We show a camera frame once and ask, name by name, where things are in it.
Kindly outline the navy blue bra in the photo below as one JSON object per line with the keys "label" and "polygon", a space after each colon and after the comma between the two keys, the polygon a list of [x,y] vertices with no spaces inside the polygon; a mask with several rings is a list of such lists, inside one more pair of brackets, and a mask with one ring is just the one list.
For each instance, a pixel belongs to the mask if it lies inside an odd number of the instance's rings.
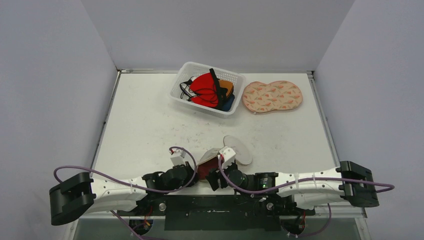
{"label": "navy blue bra", "polygon": [[222,106],[219,110],[223,111],[223,112],[229,112],[231,110],[231,107],[233,105],[234,100],[235,100],[235,96],[234,96],[234,94],[231,94],[227,98],[227,100],[222,104]]}

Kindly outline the white plastic basket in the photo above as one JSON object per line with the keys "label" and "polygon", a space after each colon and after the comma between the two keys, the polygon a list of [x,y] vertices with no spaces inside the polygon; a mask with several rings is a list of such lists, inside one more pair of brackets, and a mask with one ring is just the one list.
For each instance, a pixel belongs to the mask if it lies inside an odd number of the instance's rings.
{"label": "white plastic basket", "polygon": [[[206,74],[210,72],[210,69],[214,69],[214,72],[218,79],[226,80],[233,83],[234,91],[233,94],[235,96],[234,101],[232,102],[231,108],[229,111],[222,111],[206,106],[202,106],[190,101],[187,101],[186,96],[182,96],[183,91],[180,88],[180,84],[188,81],[191,77],[199,77],[202,74]],[[243,91],[247,85],[246,77],[242,74],[232,72],[226,69],[205,65],[197,62],[186,62],[179,69],[176,76],[173,79],[173,83],[171,84],[171,89],[169,92],[169,97],[175,100],[177,103],[181,104],[184,107],[189,109],[200,111],[215,117],[219,117],[222,119],[227,119],[229,116],[235,113],[242,95]]]}

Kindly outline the white round mesh laundry bag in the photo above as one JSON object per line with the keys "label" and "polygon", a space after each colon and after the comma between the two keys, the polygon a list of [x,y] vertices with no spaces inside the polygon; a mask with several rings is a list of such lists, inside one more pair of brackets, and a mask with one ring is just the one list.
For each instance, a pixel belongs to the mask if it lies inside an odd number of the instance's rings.
{"label": "white round mesh laundry bag", "polygon": [[197,166],[211,159],[218,158],[219,150],[222,149],[224,146],[231,147],[236,152],[235,163],[243,166],[247,166],[252,163],[253,157],[246,145],[235,136],[226,135],[223,137],[223,146],[210,148],[209,150],[207,150],[200,158],[200,160],[196,162]]}

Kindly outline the black and white bra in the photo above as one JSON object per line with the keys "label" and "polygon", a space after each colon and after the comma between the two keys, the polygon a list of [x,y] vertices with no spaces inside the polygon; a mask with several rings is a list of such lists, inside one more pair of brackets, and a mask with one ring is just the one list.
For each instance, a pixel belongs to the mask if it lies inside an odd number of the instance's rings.
{"label": "black and white bra", "polygon": [[179,84],[179,88],[181,90],[180,99],[186,99],[187,101],[191,101],[191,98],[197,97],[198,95],[191,89],[191,84],[195,79],[194,76],[190,77],[187,81],[184,81]]}

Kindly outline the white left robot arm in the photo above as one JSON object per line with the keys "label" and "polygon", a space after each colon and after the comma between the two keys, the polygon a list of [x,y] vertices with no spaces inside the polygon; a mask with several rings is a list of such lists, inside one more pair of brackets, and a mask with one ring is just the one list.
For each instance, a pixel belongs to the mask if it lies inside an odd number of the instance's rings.
{"label": "white left robot arm", "polygon": [[49,190],[50,222],[61,226],[88,213],[133,211],[144,215],[149,210],[146,198],[191,187],[198,181],[197,172],[188,162],[167,171],[146,173],[143,176],[119,180],[105,173],[78,166],[81,172]]}

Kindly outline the orange bra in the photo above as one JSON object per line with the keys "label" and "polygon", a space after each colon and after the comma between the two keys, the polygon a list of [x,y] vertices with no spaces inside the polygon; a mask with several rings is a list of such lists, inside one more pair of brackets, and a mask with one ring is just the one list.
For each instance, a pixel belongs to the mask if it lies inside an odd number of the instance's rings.
{"label": "orange bra", "polygon": [[222,94],[225,96],[225,98],[229,98],[234,91],[234,84],[231,81],[219,79],[219,86],[221,89]]}

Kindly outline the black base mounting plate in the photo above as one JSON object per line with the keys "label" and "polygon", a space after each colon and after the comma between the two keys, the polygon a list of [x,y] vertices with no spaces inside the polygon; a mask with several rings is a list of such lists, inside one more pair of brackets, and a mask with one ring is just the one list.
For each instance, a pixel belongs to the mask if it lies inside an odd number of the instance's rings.
{"label": "black base mounting plate", "polygon": [[303,216],[315,213],[314,209],[298,208],[292,197],[241,195],[146,197],[135,209],[118,211],[123,217],[162,219],[166,231],[279,231],[284,219],[300,223]]}

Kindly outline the dark red garment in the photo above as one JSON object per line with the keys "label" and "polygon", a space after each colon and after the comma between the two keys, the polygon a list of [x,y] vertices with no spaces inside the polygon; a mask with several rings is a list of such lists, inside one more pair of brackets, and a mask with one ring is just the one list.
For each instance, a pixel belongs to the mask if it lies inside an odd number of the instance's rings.
{"label": "dark red garment", "polygon": [[197,175],[200,181],[206,181],[206,176],[209,175],[210,170],[215,170],[219,167],[218,159],[215,157],[206,162],[203,162],[197,167]]}

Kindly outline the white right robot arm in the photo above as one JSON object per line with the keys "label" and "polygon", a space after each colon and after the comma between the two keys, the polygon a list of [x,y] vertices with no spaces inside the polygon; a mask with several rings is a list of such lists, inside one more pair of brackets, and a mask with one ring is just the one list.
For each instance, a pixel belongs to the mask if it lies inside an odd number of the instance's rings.
{"label": "white right robot arm", "polygon": [[233,162],[227,167],[211,169],[205,179],[213,191],[232,187],[249,196],[284,198],[282,207],[290,215],[337,202],[349,202],[359,208],[380,205],[372,171],[351,161],[341,161],[338,167],[317,172],[255,174],[243,173]]}

